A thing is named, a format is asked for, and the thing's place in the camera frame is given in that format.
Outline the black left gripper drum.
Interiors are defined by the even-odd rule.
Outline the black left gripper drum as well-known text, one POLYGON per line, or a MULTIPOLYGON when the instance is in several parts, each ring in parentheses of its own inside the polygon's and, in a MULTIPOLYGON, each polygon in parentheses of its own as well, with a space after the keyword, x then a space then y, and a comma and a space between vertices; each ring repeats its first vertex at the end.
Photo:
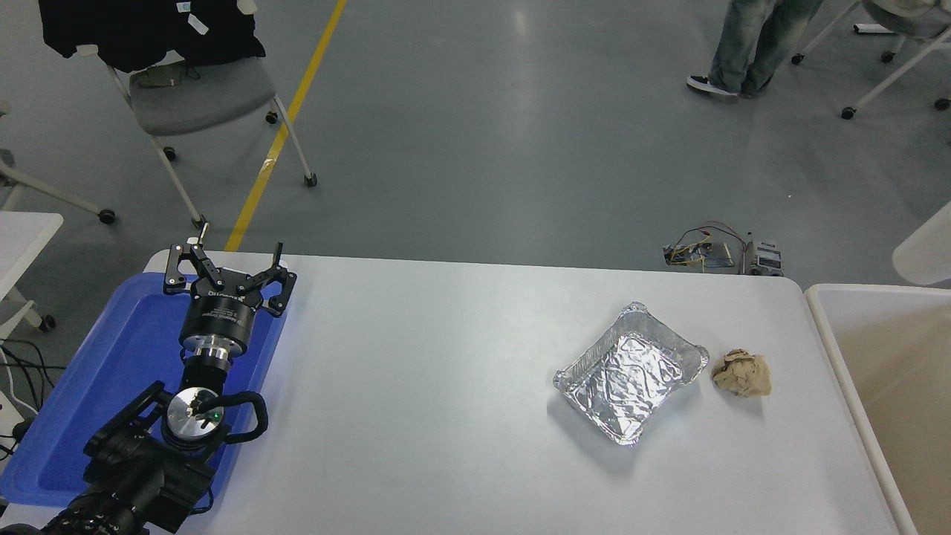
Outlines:
POLYGON ((224 291, 212 288, 208 281, 190 285, 191 302, 181 328, 181 343, 192 346, 197 338, 223 337, 235 346, 250 341, 254 317, 262 304, 262 292, 238 295, 236 287, 224 291))

